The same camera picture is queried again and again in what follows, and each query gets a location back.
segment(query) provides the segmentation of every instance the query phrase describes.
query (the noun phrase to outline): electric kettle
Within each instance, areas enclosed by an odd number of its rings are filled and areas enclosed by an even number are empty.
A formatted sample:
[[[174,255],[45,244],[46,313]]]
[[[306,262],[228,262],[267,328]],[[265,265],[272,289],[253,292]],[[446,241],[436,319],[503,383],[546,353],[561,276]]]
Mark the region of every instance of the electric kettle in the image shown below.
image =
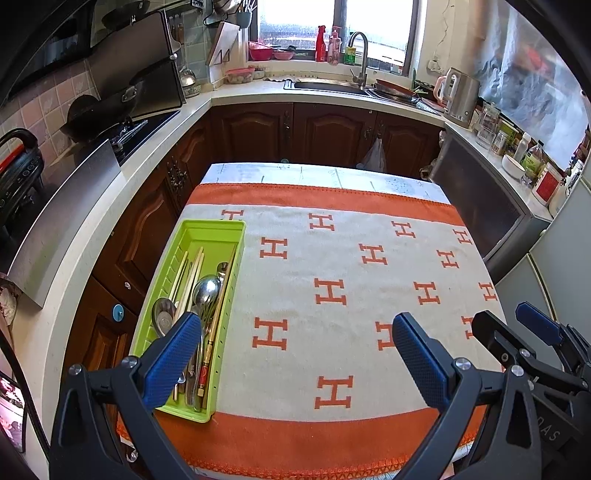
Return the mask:
[[[468,128],[476,102],[480,82],[454,68],[447,75],[439,77],[433,95],[441,106],[445,107],[443,115],[460,127]]]

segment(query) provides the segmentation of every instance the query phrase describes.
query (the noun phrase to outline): tablecloth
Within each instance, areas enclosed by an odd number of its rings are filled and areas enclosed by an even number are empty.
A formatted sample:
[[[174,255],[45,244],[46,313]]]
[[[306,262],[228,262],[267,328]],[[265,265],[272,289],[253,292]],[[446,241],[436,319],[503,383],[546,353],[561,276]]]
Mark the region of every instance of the tablecloth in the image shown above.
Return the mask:
[[[217,412],[208,424],[156,413],[201,473],[364,478],[402,467],[437,412],[392,340],[399,312],[411,312],[453,357],[501,369],[470,322],[481,310],[503,312],[448,203],[208,183],[195,189],[183,219],[246,223]],[[463,443],[481,418],[476,412]]]

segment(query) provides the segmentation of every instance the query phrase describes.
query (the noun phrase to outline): window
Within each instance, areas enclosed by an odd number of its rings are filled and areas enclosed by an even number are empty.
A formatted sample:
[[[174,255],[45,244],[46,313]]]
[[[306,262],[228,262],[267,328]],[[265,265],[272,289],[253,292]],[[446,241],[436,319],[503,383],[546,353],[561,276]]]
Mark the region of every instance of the window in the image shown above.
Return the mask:
[[[298,51],[316,47],[318,26],[341,30],[344,51],[350,34],[361,31],[369,41],[369,66],[408,74],[418,16],[418,0],[258,0],[251,39]],[[363,51],[360,37],[355,41]]]

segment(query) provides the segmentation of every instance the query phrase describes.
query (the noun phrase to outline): faucet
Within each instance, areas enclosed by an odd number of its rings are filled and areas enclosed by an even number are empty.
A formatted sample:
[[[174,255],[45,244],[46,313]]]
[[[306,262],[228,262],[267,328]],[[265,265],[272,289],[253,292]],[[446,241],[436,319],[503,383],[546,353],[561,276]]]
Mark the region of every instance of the faucet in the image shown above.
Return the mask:
[[[351,70],[351,73],[353,74],[353,81],[357,85],[359,85],[360,87],[365,87],[365,84],[367,83],[367,80],[368,80],[367,69],[368,69],[368,49],[369,49],[369,42],[368,42],[368,38],[365,36],[365,33],[355,32],[355,33],[351,34],[351,38],[349,39],[349,47],[353,46],[353,43],[355,42],[355,39],[357,38],[358,35],[361,35],[361,38],[363,38],[363,62],[361,63],[361,74],[357,77],[357,75],[355,75],[353,70]]]

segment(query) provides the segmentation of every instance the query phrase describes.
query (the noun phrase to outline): window sill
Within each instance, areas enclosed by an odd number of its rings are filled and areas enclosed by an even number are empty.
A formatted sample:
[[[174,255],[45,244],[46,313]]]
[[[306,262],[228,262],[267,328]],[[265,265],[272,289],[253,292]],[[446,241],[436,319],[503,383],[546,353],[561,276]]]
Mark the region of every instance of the window sill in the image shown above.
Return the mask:
[[[348,80],[351,80],[351,70],[355,72],[355,75],[359,75],[361,72],[361,66],[359,65],[345,65],[343,63],[331,65],[325,61],[318,62],[314,60],[249,61],[247,64],[263,68],[265,70],[265,74],[269,76],[290,75],[312,78],[328,78],[330,80],[344,80],[342,77],[347,77]],[[380,70],[370,68],[367,69],[367,74],[367,85],[374,84],[376,80],[385,80],[405,88],[410,88],[411,86],[411,79],[402,75],[382,72]]]

